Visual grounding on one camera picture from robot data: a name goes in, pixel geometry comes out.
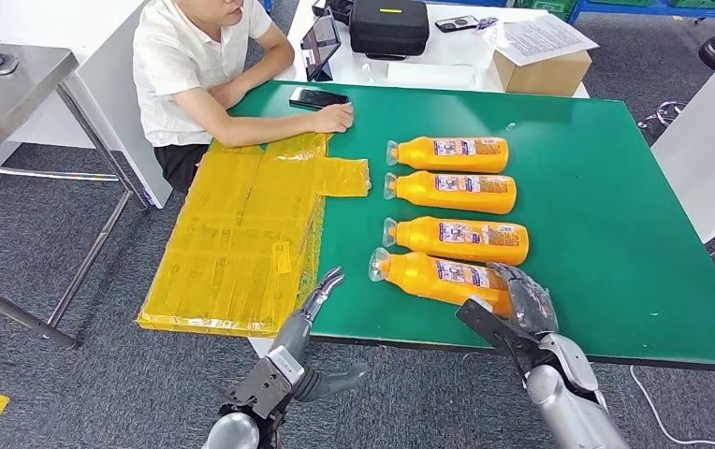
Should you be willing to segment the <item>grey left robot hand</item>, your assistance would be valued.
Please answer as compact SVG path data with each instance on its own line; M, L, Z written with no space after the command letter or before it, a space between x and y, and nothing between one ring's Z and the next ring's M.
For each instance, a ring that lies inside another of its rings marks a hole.
M339 285L343 278L341 267L329 270L301 306L289 314L270 346L270 353L283 346L303 369L301 374L293 375L291 381L293 399L296 401L311 402L356 389L370 370L366 363L357 363L346 372L327 374L306 364L305 349L310 340L314 320L334 287Z

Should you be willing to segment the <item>seated person's left hand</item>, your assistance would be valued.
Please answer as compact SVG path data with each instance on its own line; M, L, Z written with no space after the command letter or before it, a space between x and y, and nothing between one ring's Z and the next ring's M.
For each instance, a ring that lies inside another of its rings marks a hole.
M213 86L208 93L224 108L230 109L238 105L245 95L252 89L249 83L241 80L232 80L224 84Z

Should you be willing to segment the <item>seated person's right hand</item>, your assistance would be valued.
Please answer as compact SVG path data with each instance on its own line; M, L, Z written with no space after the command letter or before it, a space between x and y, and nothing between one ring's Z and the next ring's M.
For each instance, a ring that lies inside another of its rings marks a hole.
M307 130L315 133L344 133L354 122L351 103L326 106L309 116Z

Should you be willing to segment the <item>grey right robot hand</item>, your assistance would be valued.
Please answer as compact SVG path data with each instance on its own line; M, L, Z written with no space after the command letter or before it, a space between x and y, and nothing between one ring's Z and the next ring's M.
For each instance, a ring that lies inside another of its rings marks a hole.
M511 303L509 321L536 338L559 331L549 291L518 267L489 262L506 286Z

